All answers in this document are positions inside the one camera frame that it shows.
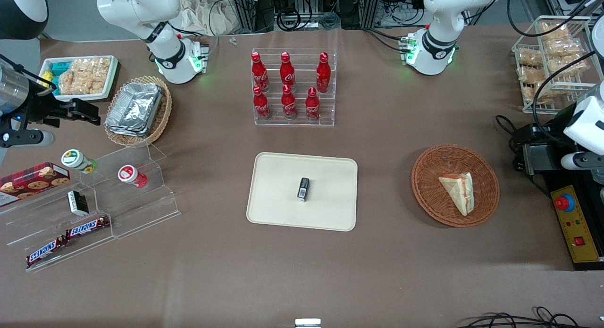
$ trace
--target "clear acrylic bottle rack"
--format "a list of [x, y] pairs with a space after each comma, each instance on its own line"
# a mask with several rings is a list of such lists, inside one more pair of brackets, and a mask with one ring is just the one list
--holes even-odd
[[[109, 216], [110, 227], [74, 237], [26, 269], [41, 270], [181, 214], [173, 191], [164, 184], [159, 161], [165, 157], [155, 145], [142, 142], [97, 158], [97, 169], [89, 175], [70, 170], [74, 183], [60, 190], [48, 190], [48, 194], [32, 197], [32, 201], [17, 202], [0, 212], [7, 222], [7, 244], [24, 249], [22, 263], [25, 268], [26, 256], [65, 235], [67, 229]], [[117, 171], [126, 164], [134, 165], [147, 176], [144, 188], [119, 181]], [[86, 197], [88, 216], [80, 217], [70, 212], [67, 192], [71, 190]]]
[[[272, 117], [267, 121], [262, 121], [255, 113], [254, 104], [251, 103], [254, 114], [254, 122], [259, 126], [334, 126], [336, 117], [336, 69], [338, 67], [338, 56], [335, 49], [264, 49], [255, 48], [253, 52], [258, 52], [262, 62], [266, 66], [269, 79], [269, 91], [265, 92]], [[281, 95], [283, 94], [281, 75], [281, 53], [289, 52], [291, 63], [295, 68], [296, 89], [296, 110], [298, 117], [292, 121], [285, 118], [283, 106], [281, 105]], [[311, 122], [306, 119], [306, 97], [309, 87], [317, 87], [317, 65], [319, 65], [319, 54], [326, 52], [329, 55], [329, 65], [332, 74], [327, 93], [318, 93], [320, 101], [319, 121]], [[252, 87], [254, 87], [254, 75], [250, 74]]]

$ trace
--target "red cookie box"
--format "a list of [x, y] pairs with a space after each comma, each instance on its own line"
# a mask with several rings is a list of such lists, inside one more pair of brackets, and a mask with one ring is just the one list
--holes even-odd
[[0, 207], [69, 183], [69, 171], [51, 162], [0, 179]]

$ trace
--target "brown table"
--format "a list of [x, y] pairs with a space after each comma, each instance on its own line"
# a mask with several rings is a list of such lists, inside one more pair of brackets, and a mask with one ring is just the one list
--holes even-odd
[[[394, 34], [405, 34], [394, 31]], [[287, 327], [320, 317], [334, 327], [453, 327], [488, 311], [531, 316], [542, 305], [583, 325], [603, 315], [601, 272], [571, 272], [552, 204], [512, 169], [507, 134], [520, 92], [509, 27], [464, 30], [440, 75], [402, 67], [361, 31], [223, 38], [209, 71], [170, 85], [174, 108], [156, 142], [183, 214], [37, 273], [0, 244], [0, 321], [19, 327]], [[338, 49], [334, 128], [262, 128], [252, 120], [250, 52]], [[43, 57], [115, 55], [117, 84], [158, 75], [143, 42], [43, 41]], [[63, 121], [57, 141], [13, 149], [2, 175], [78, 147], [119, 149], [103, 128]], [[457, 143], [499, 177], [501, 202], [485, 224], [454, 229], [414, 199], [411, 167], [427, 147]], [[349, 233], [255, 225], [245, 217], [259, 152], [347, 157], [359, 165], [356, 228]]]

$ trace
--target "red switch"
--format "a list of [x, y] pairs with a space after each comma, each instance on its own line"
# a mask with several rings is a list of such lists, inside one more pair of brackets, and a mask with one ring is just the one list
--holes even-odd
[[574, 199], [569, 194], [562, 194], [554, 199], [554, 206], [556, 209], [565, 212], [571, 212], [574, 210]]
[[574, 240], [574, 245], [579, 246], [579, 245], [585, 245], [585, 240], [583, 240], [583, 237], [575, 237], [573, 238]]

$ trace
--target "round wicker basket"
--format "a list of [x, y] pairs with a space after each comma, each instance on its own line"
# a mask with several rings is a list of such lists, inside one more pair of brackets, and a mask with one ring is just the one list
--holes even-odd
[[[447, 173], [472, 174], [474, 210], [463, 216], [438, 178]], [[476, 152], [458, 145], [439, 145], [424, 151], [411, 172], [413, 194], [438, 222], [452, 227], [484, 223], [499, 203], [499, 182], [489, 164]]]
[[138, 142], [148, 141], [149, 143], [153, 143], [156, 141], [164, 129], [166, 125], [168, 125], [168, 118], [170, 117], [170, 112], [172, 111], [172, 96], [170, 95], [170, 91], [161, 79], [156, 78], [154, 76], [142, 76], [139, 78], [134, 78], [130, 80], [128, 83], [122, 85], [119, 90], [115, 93], [114, 97], [111, 100], [111, 104], [109, 105], [109, 110], [107, 111], [107, 115], [111, 112], [111, 109], [115, 105], [115, 100], [119, 95], [119, 92], [129, 83], [154, 83], [161, 87], [162, 95], [160, 100], [160, 105], [157, 109], [157, 113], [155, 113], [155, 119], [153, 120], [153, 124], [151, 125], [151, 132], [146, 137], [134, 137], [134, 136], [126, 136], [126, 135], [118, 135], [117, 133], [113, 133], [105, 127], [105, 132], [107, 133], [109, 139], [113, 143], [117, 143], [119, 145], [129, 146]]

